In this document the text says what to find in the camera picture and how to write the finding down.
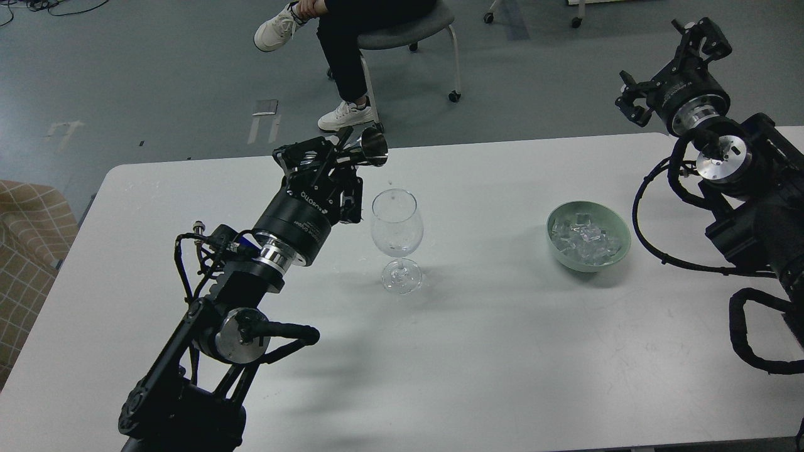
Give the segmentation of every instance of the person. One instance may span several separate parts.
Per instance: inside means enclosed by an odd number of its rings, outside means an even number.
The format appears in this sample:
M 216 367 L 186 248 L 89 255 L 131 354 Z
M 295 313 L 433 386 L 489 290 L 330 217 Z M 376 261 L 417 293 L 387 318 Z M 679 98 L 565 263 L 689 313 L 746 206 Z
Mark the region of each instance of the person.
M 360 63 L 357 37 L 424 17 L 435 0 L 299 0 L 260 25 L 254 45 L 275 51 L 312 18 L 318 18 L 318 41 L 343 100 L 318 120 L 318 128 L 335 132 L 371 121 L 371 99 Z

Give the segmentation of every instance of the gray floor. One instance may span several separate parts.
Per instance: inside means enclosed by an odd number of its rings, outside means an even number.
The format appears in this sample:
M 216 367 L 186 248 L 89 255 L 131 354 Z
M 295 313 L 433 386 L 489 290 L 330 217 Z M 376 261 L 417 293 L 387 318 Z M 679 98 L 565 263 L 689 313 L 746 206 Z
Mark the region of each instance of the gray floor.
M 316 120 L 339 99 L 315 25 L 272 54 L 252 44 L 256 27 L 284 2 L 115 0 L 67 18 L 14 9 L 15 20 L 0 28 L 0 179 L 56 187 L 80 216 L 116 165 L 269 154 L 319 135 Z M 710 67 L 732 98 L 729 116 L 742 121 L 762 111 L 779 125 L 804 125 L 804 2 L 596 4 L 580 29 L 569 26 L 576 9 L 563 0 L 506 0 L 490 25 L 482 22 L 490 0 L 446 2 L 461 47 L 459 103 L 446 96 L 453 89 L 446 33 L 416 54 L 367 52 L 392 148 L 641 132 L 613 105 L 619 71 L 649 79 L 679 43 L 670 20 L 703 16 L 734 47 Z M 6 17 L 0 9 L 0 23 Z M 265 118 L 252 136 L 254 102 L 271 98 L 280 103 L 278 128 Z M 656 119 L 644 130 L 663 131 Z M 787 451 L 792 441 L 689 450 Z

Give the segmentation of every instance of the chair leg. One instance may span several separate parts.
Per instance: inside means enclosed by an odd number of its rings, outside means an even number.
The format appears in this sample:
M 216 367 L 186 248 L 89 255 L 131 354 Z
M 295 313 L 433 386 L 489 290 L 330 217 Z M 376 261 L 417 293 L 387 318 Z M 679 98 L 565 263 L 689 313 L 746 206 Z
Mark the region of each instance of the chair leg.
M 377 130 L 382 132 L 384 128 L 383 124 L 379 121 L 377 97 L 374 95 L 374 88 L 371 86 L 371 74 L 368 72 L 368 64 L 366 63 L 366 59 L 363 57 L 362 52 L 360 52 L 360 63 L 363 65 L 363 75 L 366 77 L 366 88 L 368 88 L 367 95 L 371 102 L 371 115 L 374 117 L 374 124 L 377 126 Z
M 578 15 L 572 18 L 572 28 L 580 27 L 580 21 L 586 17 L 586 0 L 579 0 L 578 2 Z
M 494 0 L 494 3 L 489 7 L 488 12 L 483 16 L 483 22 L 492 23 L 494 21 L 494 12 L 503 0 Z
M 453 41 L 453 49 L 455 50 L 455 90 L 449 94 L 449 99 L 452 102 L 458 102 L 461 99 L 461 64 L 458 57 L 457 36 L 455 35 L 455 30 L 452 28 L 452 25 L 447 26 L 447 31 Z
M 497 8 L 500 6 L 500 3 L 502 3 L 502 2 L 503 2 L 503 0 L 494 0 L 494 3 L 492 3 L 491 6 L 489 7 L 489 12 L 491 14 L 493 14 L 497 10 Z

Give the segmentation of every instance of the bowl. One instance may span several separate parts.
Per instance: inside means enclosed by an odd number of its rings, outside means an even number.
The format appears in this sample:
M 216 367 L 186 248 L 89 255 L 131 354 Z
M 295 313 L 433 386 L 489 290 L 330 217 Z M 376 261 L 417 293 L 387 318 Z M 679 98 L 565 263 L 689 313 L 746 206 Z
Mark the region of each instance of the bowl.
M 619 251 L 613 256 L 603 257 L 602 261 L 598 261 L 594 264 L 584 263 L 580 259 L 580 256 L 575 253 L 570 252 L 569 255 L 562 253 L 552 240 L 553 225 L 557 220 L 566 220 L 569 217 L 576 216 L 576 214 L 589 215 L 592 223 L 596 224 L 601 230 L 604 230 L 606 236 L 615 237 L 619 240 Z M 615 211 L 591 201 L 572 201 L 570 203 L 561 204 L 559 207 L 553 209 L 548 216 L 546 237 L 550 253 L 558 262 L 569 269 L 584 273 L 599 272 L 618 263 L 628 254 L 631 248 L 631 231 L 628 229 L 628 224 L 626 224 Z

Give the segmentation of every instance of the green bowl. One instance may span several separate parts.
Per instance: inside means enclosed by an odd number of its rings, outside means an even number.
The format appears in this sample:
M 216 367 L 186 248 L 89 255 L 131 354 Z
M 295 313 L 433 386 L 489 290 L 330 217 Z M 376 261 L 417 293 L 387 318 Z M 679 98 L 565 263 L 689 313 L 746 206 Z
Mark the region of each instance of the green bowl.
M 608 234 L 611 236 L 615 236 L 616 238 L 620 239 L 621 241 L 621 248 L 620 251 L 617 252 L 610 260 L 602 265 L 589 265 L 584 264 L 578 260 L 572 259 L 571 257 L 563 254 L 559 251 L 558 248 L 552 243 L 550 233 L 552 231 L 553 223 L 555 223 L 556 219 L 564 218 L 567 215 L 572 215 L 575 213 L 588 213 L 591 215 L 592 220 L 595 224 L 600 226 L 601 229 L 605 229 Z M 547 241 L 548 241 L 548 248 L 550 248 L 550 253 L 560 262 L 563 266 L 573 269 L 577 272 L 584 272 L 584 273 L 595 273 L 599 272 L 607 267 L 610 267 L 619 261 L 622 260 L 623 257 L 628 254 L 628 250 L 631 248 L 631 231 L 628 229 L 628 224 L 613 210 L 609 209 L 606 206 L 602 206 L 598 203 L 593 203 L 591 201 L 572 201 L 571 203 L 561 204 L 559 207 L 555 208 L 550 215 L 548 216 L 548 224 L 547 224 L 547 233 L 545 234 Z

